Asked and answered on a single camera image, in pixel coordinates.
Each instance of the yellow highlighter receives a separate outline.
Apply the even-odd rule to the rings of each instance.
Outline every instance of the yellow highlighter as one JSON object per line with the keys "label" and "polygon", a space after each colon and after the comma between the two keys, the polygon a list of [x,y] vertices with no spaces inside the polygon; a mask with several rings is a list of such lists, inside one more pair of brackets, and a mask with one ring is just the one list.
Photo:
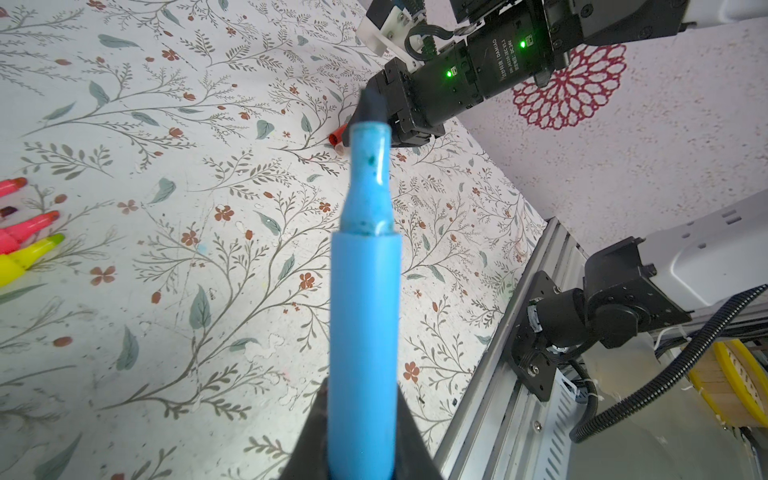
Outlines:
{"label": "yellow highlighter", "polygon": [[8,285],[24,275],[38,258],[53,250],[63,240],[64,235],[57,233],[14,253],[0,255],[0,286]]}

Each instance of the blue marker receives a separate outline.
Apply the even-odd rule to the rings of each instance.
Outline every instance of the blue marker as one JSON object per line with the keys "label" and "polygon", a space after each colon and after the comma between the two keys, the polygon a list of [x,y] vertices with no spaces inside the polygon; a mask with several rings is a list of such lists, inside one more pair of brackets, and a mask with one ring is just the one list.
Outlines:
{"label": "blue marker", "polygon": [[358,114],[349,193],[331,237],[328,466],[332,480],[390,480],[402,238],[389,193],[384,98],[364,90]]}

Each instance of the leaf print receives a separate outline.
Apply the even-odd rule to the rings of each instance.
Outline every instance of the leaf print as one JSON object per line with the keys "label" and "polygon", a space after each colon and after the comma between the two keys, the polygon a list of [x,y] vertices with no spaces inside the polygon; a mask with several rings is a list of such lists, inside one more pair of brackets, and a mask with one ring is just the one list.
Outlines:
{"label": "leaf print", "polygon": [[195,330],[210,325],[210,304],[208,303],[208,296],[205,294],[205,290],[200,285],[197,286],[197,295],[195,295],[192,301],[190,325]]}
{"label": "leaf print", "polygon": [[230,352],[236,352],[237,350],[245,350],[245,344],[248,342],[259,343],[259,340],[246,338],[239,339],[230,346]]}
{"label": "leaf print", "polygon": [[96,99],[96,103],[99,107],[103,107],[109,103],[107,92],[105,92],[101,85],[95,81],[92,81],[91,84],[88,85],[88,91],[91,92],[91,96]]}
{"label": "leaf print", "polygon": [[130,370],[133,368],[138,357],[139,342],[136,340],[136,336],[131,333],[131,331],[126,326],[125,334],[123,335],[123,351],[120,352],[116,368],[118,370]]}
{"label": "leaf print", "polygon": [[132,41],[123,40],[122,38],[115,38],[110,35],[104,35],[104,34],[99,35],[98,40],[104,47],[109,47],[109,48],[123,48],[123,47],[138,46]]}
{"label": "leaf print", "polygon": [[2,295],[0,295],[0,305],[2,305],[3,303],[10,302],[11,300],[16,300],[20,296],[22,296],[22,295],[24,295],[26,293],[29,293],[32,290],[34,290],[36,288],[39,288],[39,287],[41,287],[43,285],[46,285],[46,283],[39,283],[38,285],[25,286],[25,287],[20,288],[18,290],[13,290],[13,291],[8,292],[8,293],[3,293]]}
{"label": "leaf print", "polygon": [[174,14],[170,13],[170,11],[167,8],[163,8],[161,10],[163,12],[163,16],[167,18],[168,20],[171,20],[176,25],[181,26],[181,23],[179,23],[179,19],[174,16]]}
{"label": "leaf print", "polygon": [[54,458],[51,458],[45,463],[41,463],[35,468],[35,480],[56,480],[64,473],[65,468],[69,465],[69,461],[72,459],[75,449],[80,443],[81,433],[78,437],[69,444],[69,446],[62,450]]}
{"label": "leaf print", "polygon": [[301,129],[308,134],[312,133],[312,125],[310,125],[310,120],[306,117],[306,114],[301,117]]}
{"label": "leaf print", "polygon": [[328,91],[330,92],[331,95],[333,95],[333,97],[336,99],[336,101],[338,101],[339,103],[343,103],[343,101],[342,101],[341,97],[339,96],[339,94],[337,94],[335,91],[331,90],[330,88],[328,89]]}
{"label": "leaf print", "polygon": [[158,124],[154,118],[150,117],[149,115],[145,114],[142,111],[135,111],[131,113],[131,116],[135,118],[136,120],[143,121],[145,124],[153,125],[155,127],[160,127],[160,124]]}
{"label": "leaf print", "polygon": [[157,194],[154,196],[154,199],[152,199],[150,204],[156,204],[157,202],[167,200],[168,197],[170,197],[170,195],[176,190],[176,184],[168,180],[166,177],[162,177],[160,181],[157,182],[157,186]]}
{"label": "leaf print", "polygon": [[72,102],[66,107],[57,108],[56,110],[53,110],[51,113],[45,115],[43,117],[43,120],[56,120],[59,117],[64,117],[69,111],[74,107],[74,104],[76,102]]}
{"label": "leaf print", "polygon": [[285,277],[288,276],[291,270],[293,270],[293,265],[296,263],[296,258],[294,255],[291,255],[288,260],[285,261],[283,264],[283,269],[280,271],[280,275],[277,276],[278,280],[282,280]]}
{"label": "leaf print", "polygon": [[267,135],[272,133],[272,130],[275,129],[275,126],[272,125],[270,122],[266,120],[259,120],[256,122],[256,139],[257,140],[263,140],[266,138]]}
{"label": "leaf print", "polygon": [[275,220],[272,220],[261,212],[257,212],[257,214],[259,214],[259,217],[261,217],[261,223],[263,223],[266,228],[270,229],[272,235],[280,235],[280,225],[278,225]]}
{"label": "leaf print", "polygon": [[445,278],[442,277],[440,270],[437,270],[436,266],[434,265],[427,265],[427,266],[432,271],[432,275],[434,275],[437,280],[440,280],[441,282],[445,283]]}

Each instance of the red flower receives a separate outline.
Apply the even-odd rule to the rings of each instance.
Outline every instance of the red flower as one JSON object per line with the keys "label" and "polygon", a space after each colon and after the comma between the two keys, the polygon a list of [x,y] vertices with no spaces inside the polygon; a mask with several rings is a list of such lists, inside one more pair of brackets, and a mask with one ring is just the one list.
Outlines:
{"label": "red flower", "polygon": [[91,285],[98,285],[103,280],[104,283],[112,283],[114,282],[114,277],[112,274],[114,273],[115,268],[114,266],[108,266],[105,271],[101,271],[101,268],[95,266],[91,269],[91,275],[95,275],[94,279],[91,280]]}
{"label": "red flower", "polygon": [[103,3],[101,3],[101,2],[96,2],[96,0],[90,0],[90,1],[88,2],[88,6],[89,6],[89,7],[93,7],[93,8],[96,8],[98,11],[102,11],[102,10],[104,10],[105,8],[107,8],[107,6],[106,6],[106,5],[104,5],[104,4],[103,4]]}
{"label": "red flower", "polygon": [[225,222],[230,221],[230,218],[235,214],[235,210],[232,210],[229,205],[224,205],[223,209],[216,207],[216,212],[217,213],[214,215],[216,221],[221,221],[223,219]]}
{"label": "red flower", "polygon": [[130,212],[135,212],[136,210],[139,209],[139,207],[136,206],[135,200],[129,200],[127,204],[120,202],[118,204],[118,208],[123,209],[123,215],[128,215]]}
{"label": "red flower", "polygon": [[420,370],[419,367],[416,366],[416,362],[410,362],[406,363],[406,370],[402,373],[402,376],[406,378],[406,380],[412,379],[414,383],[419,382],[419,378],[416,377],[419,374]]}
{"label": "red flower", "polygon": [[315,277],[312,276],[311,273],[302,273],[299,275],[299,278],[301,279],[301,283],[299,284],[299,288],[301,290],[304,290],[305,288],[312,288],[313,284],[315,283]]}
{"label": "red flower", "polygon": [[53,346],[67,346],[70,343],[72,343],[72,337],[70,336],[63,336],[61,338],[57,338],[53,341]]}
{"label": "red flower", "polygon": [[194,230],[190,230],[189,233],[184,232],[181,234],[181,243],[186,245],[187,247],[192,247],[193,245],[197,245],[200,242],[200,239],[197,238],[197,232]]}
{"label": "red flower", "polygon": [[179,59],[179,54],[173,50],[163,50],[163,58],[167,58],[169,61]]}
{"label": "red flower", "polygon": [[625,45],[571,50],[571,64],[552,75],[549,84],[539,88],[533,80],[514,87],[514,103],[529,124],[541,129],[560,130],[590,118],[619,88],[627,69]]}

